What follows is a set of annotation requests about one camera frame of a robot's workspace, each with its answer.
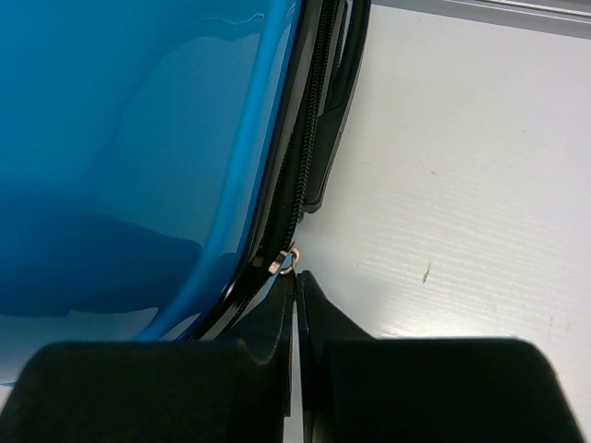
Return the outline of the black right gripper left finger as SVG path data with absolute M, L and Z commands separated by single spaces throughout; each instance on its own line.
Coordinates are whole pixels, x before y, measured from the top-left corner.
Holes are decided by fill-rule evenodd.
M 5 442 L 279 442 L 296 279 L 210 341 L 63 342 L 23 368 Z

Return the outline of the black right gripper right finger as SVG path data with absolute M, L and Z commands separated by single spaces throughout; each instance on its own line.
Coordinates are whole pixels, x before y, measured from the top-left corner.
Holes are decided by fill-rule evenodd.
M 580 442 L 545 355 L 507 338 L 377 339 L 296 281 L 307 442 Z

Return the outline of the blue suitcase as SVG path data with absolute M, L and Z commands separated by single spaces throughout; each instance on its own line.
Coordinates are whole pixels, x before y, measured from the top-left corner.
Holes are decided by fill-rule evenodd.
M 1 352 L 212 337 L 319 208 L 368 1 L 5 1 Z

